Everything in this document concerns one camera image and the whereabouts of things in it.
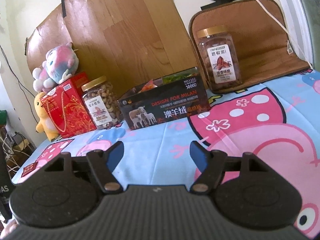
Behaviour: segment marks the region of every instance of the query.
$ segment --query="peppa pig tablecloth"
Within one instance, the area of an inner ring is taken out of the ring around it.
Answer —
[[[209,112],[130,131],[126,122],[67,140],[44,141],[13,182],[25,181],[62,151],[83,156],[121,140],[124,157],[113,171],[123,185],[185,184],[200,175],[191,141],[230,156],[253,152],[293,184],[303,207],[295,226],[309,237],[320,231],[320,73],[307,70],[234,93],[207,92]],[[224,181],[238,176],[226,173]]]

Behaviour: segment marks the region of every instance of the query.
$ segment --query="rope handle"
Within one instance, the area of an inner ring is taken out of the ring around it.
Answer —
[[[55,127],[60,131],[60,132],[65,132],[67,130],[67,119],[66,119],[66,111],[64,109],[64,103],[63,103],[63,94],[65,92],[62,91],[61,93],[61,104],[62,104],[62,113],[63,113],[63,120],[64,120],[64,129],[61,130],[60,127],[55,123],[55,121],[53,120],[52,116],[51,116],[51,112],[50,112],[50,109],[49,109],[49,102],[47,100],[47,109],[48,109],[48,113],[49,113],[49,116],[50,116],[50,119],[51,121],[53,122],[53,124],[55,125]]]

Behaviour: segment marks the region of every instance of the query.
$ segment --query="plush toy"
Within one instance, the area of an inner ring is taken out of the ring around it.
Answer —
[[[41,66],[33,70],[32,76],[35,79],[33,82],[33,89],[40,92],[48,93],[58,84],[54,82],[48,75],[47,71]]]
[[[72,77],[78,69],[79,59],[72,49],[71,42],[49,50],[45,58],[47,60],[42,63],[42,67],[57,84]]]
[[[54,124],[52,123],[47,112],[45,111],[44,107],[42,106],[42,102],[40,101],[40,98],[43,97],[45,94],[45,92],[37,94],[34,102],[36,113],[40,118],[40,121],[36,126],[36,131],[45,132],[48,140],[53,142],[59,136],[59,133]]]

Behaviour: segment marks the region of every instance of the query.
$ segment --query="ribbed black surface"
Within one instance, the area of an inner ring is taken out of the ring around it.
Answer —
[[[106,196],[98,209],[64,228],[18,227],[7,240],[306,240],[294,227],[263,232],[223,218],[209,198],[184,186],[129,186]]]

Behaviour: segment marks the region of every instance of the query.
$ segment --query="cartoon pig eye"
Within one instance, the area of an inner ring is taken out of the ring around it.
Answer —
[[[318,215],[318,207],[315,204],[303,205],[297,218],[297,228],[305,234],[309,233],[315,227]]]

